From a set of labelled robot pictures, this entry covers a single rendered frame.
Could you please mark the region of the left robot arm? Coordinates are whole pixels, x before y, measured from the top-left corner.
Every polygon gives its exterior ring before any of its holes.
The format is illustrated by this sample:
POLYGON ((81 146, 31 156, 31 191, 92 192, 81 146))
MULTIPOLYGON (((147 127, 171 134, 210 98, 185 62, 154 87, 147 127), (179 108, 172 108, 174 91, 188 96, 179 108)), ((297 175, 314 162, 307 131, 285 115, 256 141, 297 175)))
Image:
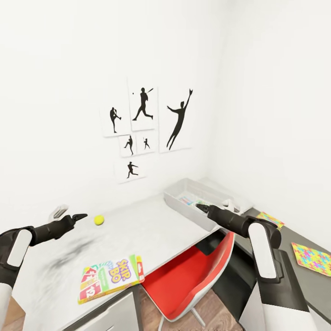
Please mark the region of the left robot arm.
POLYGON ((73 228, 77 221, 88 214, 68 214, 60 217, 68 210, 66 204, 59 205, 49 216, 48 224, 35 228, 12 228, 0 234, 0 331, 6 317, 8 304, 18 274, 29 246, 52 239, 58 240, 73 228))

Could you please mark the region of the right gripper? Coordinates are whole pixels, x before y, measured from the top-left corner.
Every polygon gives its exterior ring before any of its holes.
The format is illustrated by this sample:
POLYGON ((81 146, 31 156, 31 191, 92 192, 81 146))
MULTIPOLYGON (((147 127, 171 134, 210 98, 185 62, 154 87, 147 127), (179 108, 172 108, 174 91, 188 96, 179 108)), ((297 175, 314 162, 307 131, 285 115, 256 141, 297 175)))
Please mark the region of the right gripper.
POLYGON ((232 222, 234 216, 238 215, 238 214, 221 209, 216 205, 196 204, 195 206, 197 208, 199 208, 205 214, 208 214, 207 217, 209 219, 215 221, 218 225, 226 228, 227 230, 232 231, 231 222, 232 222))

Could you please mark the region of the jigsaw puzzle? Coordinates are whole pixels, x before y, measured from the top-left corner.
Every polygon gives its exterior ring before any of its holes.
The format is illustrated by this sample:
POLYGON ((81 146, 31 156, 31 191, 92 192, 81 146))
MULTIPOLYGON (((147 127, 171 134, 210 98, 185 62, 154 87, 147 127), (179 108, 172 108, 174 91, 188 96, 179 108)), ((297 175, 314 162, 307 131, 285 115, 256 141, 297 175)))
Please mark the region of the jigsaw puzzle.
POLYGON ((331 277, 331 256, 293 243, 293 252, 300 266, 331 277))
POLYGON ((270 216, 270 215, 268 215, 268 214, 266 214, 264 212, 261 213, 260 215, 258 215, 257 218, 265 219, 265 220, 268 220, 268 221, 276 224, 278 226, 277 229, 280 229, 284 225, 284 223, 282 223, 278 219, 276 219, 276 218, 274 218, 274 217, 272 217, 272 216, 270 216))

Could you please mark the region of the tennis ball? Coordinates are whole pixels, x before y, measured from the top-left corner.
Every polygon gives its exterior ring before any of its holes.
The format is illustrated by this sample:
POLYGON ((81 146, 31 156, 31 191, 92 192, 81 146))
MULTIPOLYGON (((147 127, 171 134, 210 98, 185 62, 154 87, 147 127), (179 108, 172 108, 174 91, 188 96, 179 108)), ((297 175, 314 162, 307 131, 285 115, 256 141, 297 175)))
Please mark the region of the tennis ball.
POLYGON ((102 225, 104 222, 104 217, 102 215, 98 215, 94 218, 94 223, 96 225, 102 225))

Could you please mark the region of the board game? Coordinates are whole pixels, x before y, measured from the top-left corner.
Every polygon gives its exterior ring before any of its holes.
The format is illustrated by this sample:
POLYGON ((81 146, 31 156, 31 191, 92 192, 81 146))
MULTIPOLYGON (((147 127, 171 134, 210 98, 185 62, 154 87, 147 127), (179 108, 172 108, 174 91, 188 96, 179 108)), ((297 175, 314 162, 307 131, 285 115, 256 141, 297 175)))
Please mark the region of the board game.
POLYGON ((136 253, 92 265, 83 269, 78 304, 138 285, 144 280, 142 258, 136 253), (141 266, 141 272, 138 265, 141 266))
POLYGON ((193 202, 192 202, 189 198, 187 198, 186 196, 180 198, 180 200, 181 200, 182 202, 184 202, 185 204, 187 204, 187 205, 190 205, 190 204, 193 203, 193 202))
POLYGON ((197 208, 195 205, 196 204, 201 204, 201 205, 207 205, 207 203, 206 202, 204 202, 204 201, 202 201, 202 200, 200 200, 200 199, 198 199, 197 201, 195 201, 195 202, 193 202, 192 204, 190 204, 190 206, 192 206, 194 209, 196 209, 196 210, 198 210, 198 211, 200 211, 200 212, 202 212, 199 208, 197 208))

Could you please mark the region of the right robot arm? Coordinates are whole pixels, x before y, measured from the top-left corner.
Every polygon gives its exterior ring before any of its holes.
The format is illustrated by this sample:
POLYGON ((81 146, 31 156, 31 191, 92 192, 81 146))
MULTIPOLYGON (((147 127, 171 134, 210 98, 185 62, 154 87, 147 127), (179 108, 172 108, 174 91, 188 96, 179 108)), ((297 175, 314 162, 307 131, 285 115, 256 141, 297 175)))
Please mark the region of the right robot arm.
POLYGON ((196 204, 208 218, 229 231, 250 238, 266 331, 318 331, 286 251, 281 233, 268 220, 238 214, 231 199, 216 205, 196 204))

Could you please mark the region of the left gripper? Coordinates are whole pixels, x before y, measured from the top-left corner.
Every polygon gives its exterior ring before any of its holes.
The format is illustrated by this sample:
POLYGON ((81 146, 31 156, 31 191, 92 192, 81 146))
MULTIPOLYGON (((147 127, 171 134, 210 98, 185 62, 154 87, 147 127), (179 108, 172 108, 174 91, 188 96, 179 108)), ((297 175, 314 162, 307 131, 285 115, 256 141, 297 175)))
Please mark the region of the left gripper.
POLYGON ((68 214, 64 216, 61 220, 55 221, 52 223, 44 224, 49 230, 49 237, 47 241, 55 239, 60 239, 65 235, 69 230, 73 228, 77 221, 87 217, 88 214, 75 214, 71 216, 68 214))

